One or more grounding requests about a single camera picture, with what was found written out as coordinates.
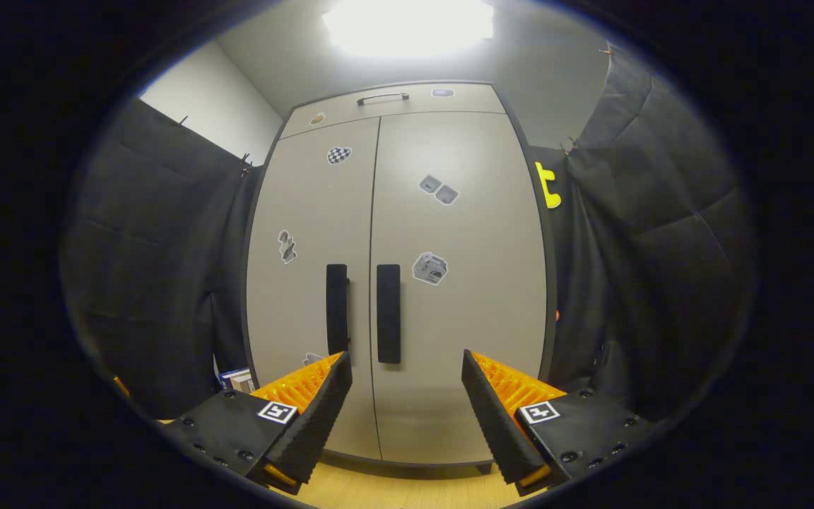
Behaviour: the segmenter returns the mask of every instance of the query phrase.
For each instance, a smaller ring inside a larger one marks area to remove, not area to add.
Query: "cabinet door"
[[[256,375],[260,383],[269,383],[302,368],[307,352],[329,355],[326,266],[348,267],[353,384],[326,447],[376,460],[367,302],[378,128],[378,119],[364,119],[275,145],[253,217],[246,300]],[[348,148],[348,157],[334,148]],[[330,164],[329,151],[336,164]],[[282,231],[288,235],[283,242]],[[290,239],[294,245],[285,263]]]
[[[432,194],[420,189],[427,176],[456,191],[456,198],[442,194],[449,201],[443,205],[436,199],[440,187]],[[461,384],[463,350],[537,376],[548,315],[536,196],[507,115],[382,117],[371,252],[372,379],[382,459],[491,460]],[[447,271],[437,279],[430,273],[443,271],[442,260]],[[417,262],[426,281],[413,275]],[[379,362],[375,354],[378,332],[391,329],[378,323],[378,302],[394,300],[377,295],[380,264],[401,265],[397,364]]]

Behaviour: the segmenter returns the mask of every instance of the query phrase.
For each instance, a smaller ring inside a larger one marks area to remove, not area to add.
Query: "cabinet top drawer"
[[[281,138],[350,120],[398,113],[504,113],[495,89],[484,83],[413,83],[346,93],[298,107]]]

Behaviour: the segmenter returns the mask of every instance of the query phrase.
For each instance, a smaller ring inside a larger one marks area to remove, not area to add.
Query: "black door handle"
[[[326,265],[326,338],[329,355],[348,350],[348,265]]]
[[[375,322],[379,362],[401,363],[401,265],[375,267]]]

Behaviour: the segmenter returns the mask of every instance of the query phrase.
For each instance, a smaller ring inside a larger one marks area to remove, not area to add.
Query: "ceiling light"
[[[479,0],[343,0],[322,19],[353,54],[426,57],[491,39],[493,16]]]

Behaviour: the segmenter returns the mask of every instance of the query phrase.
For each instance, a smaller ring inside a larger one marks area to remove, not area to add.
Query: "top cabinet handle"
[[[378,95],[368,95],[366,97],[361,97],[360,99],[356,100],[356,105],[357,106],[362,106],[362,104],[367,99],[375,99],[377,97],[388,97],[390,95],[400,95],[401,99],[403,99],[403,100],[410,99],[410,94],[409,93],[403,93],[403,91],[393,91],[393,93],[380,93]]]

